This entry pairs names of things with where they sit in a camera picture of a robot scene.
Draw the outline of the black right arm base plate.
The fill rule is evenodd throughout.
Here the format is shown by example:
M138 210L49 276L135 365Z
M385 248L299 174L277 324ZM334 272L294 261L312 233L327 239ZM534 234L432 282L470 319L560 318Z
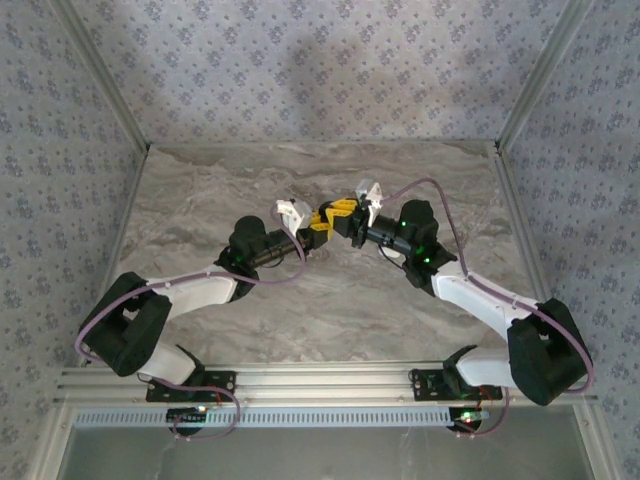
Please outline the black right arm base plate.
M469 386L441 369L412 369L408 373L415 401L502 400L503 391L494 386Z

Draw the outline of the aluminium corner post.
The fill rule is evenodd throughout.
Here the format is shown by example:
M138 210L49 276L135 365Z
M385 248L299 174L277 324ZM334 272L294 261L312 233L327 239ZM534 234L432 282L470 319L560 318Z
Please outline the aluminium corner post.
M594 3L567 0L496 138L501 155L512 148Z
M47 0L125 136L141 154L149 146L72 0Z

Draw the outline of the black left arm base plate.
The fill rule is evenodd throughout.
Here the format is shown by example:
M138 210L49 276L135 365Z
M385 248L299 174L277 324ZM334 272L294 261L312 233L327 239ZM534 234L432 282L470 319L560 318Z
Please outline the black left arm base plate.
M234 371L194 372L185 382L185 386L196 387L196 391L183 391L175 387L168 387L157 380L150 380L146 390L146 401L150 403L179 403L179 402L222 402L231 403L232 400L220 393L205 391L204 387L217 387L235 392L236 373Z

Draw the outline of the aluminium frame leg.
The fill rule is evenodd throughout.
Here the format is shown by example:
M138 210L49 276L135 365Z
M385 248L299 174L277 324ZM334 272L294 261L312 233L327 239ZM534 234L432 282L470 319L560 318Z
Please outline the aluminium frame leg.
M573 412L594 480L616 480L604 417L590 404L574 405Z
M75 407L64 406L55 410L52 430L45 442L40 480L57 480L76 416Z

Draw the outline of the aluminium mounting rail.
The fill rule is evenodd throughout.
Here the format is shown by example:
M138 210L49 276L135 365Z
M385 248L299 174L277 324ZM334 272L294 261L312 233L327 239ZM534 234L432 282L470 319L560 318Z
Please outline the aluminium mounting rail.
M236 373L235 395L245 407L406 406L414 402L409 373L439 362L365 361L211 365ZM133 406L147 386L106 367L66 368L53 401L74 406Z

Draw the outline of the aluminium table side rail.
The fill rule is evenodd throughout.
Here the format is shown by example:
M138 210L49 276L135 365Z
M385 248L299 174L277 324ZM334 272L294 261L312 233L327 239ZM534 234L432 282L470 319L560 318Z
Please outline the aluminium table side rail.
M496 179L509 214L524 269L537 298L539 300L547 300L551 297L551 291L544 275L524 203L517 191L515 178L508 160L498 148L495 148L495 150Z
M126 234L126 230L127 230L127 226L129 223L129 219L131 216L131 212L136 200L136 196L137 196L137 192L139 189L139 185L140 185L140 181L141 181L141 177L142 177L142 173L144 171L144 167L149 155L149 149L150 147L147 147L141 158L140 161L138 162L138 165L136 167L135 170L135 175L133 178L133 182L131 184L131 188L129 190L129 194L127 196L126 199L126 203L124 205L124 210L123 210L123 215L121 217L121 221L119 223L119 228L117 231L117 235L115 237L115 243L113 245L113 248L111 250L111 256L109 259L109 263L107 266L107 271L106 271L106 275L103 281L103 285L102 288L106 289L110 284L111 281L114 278L114 272L116 271L116 267L119 264L119 259L120 259L120 255L121 255L121 251L123 248L123 243L124 243L124 237Z

